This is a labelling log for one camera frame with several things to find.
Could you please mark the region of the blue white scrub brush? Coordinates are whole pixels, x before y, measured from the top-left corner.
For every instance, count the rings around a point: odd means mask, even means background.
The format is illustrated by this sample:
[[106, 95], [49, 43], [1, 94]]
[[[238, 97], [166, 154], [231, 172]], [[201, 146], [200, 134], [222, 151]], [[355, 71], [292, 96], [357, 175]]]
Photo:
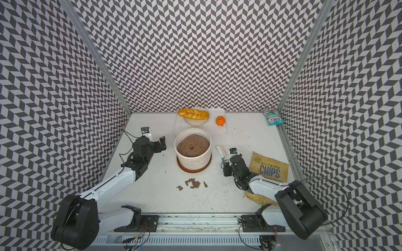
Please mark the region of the blue white scrub brush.
[[226, 154], [223, 146], [222, 145], [216, 145], [216, 149], [217, 149], [217, 152], [219, 153], [219, 155], [221, 157], [221, 161], [224, 162], [226, 160], [227, 154]]

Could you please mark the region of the white ceramic pot with soil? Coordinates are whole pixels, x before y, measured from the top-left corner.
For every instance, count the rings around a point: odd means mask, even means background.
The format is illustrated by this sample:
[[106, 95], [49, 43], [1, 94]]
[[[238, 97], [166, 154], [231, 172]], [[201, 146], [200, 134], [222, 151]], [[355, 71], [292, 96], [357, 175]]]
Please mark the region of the white ceramic pot with soil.
[[186, 129], [176, 137], [174, 149], [184, 167], [199, 169], [204, 167], [212, 156], [211, 137], [202, 129]]

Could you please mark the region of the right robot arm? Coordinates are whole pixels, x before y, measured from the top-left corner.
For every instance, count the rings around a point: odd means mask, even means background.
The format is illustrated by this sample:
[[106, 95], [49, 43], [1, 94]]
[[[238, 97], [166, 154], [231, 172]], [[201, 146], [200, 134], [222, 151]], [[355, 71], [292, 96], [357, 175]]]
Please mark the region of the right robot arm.
[[242, 155], [233, 155], [222, 162], [225, 177], [234, 177], [236, 186], [254, 195], [264, 196], [268, 203], [256, 213], [257, 228], [290, 228], [299, 238], [308, 239], [327, 220], [328, 214], [301, 181], [278, 183], [250, 172]]

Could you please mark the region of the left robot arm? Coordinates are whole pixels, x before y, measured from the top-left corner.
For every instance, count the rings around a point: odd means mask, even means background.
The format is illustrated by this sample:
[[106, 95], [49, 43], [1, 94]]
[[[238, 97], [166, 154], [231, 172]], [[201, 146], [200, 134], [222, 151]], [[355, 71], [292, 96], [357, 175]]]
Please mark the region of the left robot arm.
[[114, 175], [80, 195], [67, 195], [60, 202], [51, 239], [59, 242], [66, 251], [84, 250], [104, 233], [145, 227], [147, 223], [138, 207], [123, 205], [118, 210], [106, 213], [100, 213], [99, 210], [145, 173], [154, 154], [165, 150], [165, 137], [155, 142], [146, 136], [136, 139], [127, 160]]

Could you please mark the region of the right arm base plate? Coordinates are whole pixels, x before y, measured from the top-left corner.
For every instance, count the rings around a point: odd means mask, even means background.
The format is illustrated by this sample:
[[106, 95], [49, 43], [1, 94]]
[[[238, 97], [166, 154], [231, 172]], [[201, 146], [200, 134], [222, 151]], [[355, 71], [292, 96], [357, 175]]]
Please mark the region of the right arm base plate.
[[266, 232], [285, 232], [286, 228], [280, 225], [268, 225], [266, 221], [262, 217], [262, 211], [269, 207], [273, 207], [272, 204], [267, 204], [261, 206], [259, 210], [255, 212], [253, 215], [242, 215], [238, 222], [241, 224], [241, 229], [243, 232], [251, 233], [266, 233]]

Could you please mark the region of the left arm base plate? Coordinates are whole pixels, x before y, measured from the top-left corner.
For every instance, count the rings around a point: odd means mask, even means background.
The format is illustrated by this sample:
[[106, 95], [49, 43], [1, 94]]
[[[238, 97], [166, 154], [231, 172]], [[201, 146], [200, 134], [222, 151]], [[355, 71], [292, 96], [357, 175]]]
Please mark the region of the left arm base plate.
[[147, 229], [149, 232], [153, 233], [157, 231], [158, 223], [159, 223], [159, 215], [156, 214], [142, 214], [141, 209], [130, 206], [123, 205], [122, 208], [129, 209], [134, 213], [132, 220], [114, 230], [114, 232], [128, 233], [128, 232], [140, 232]]

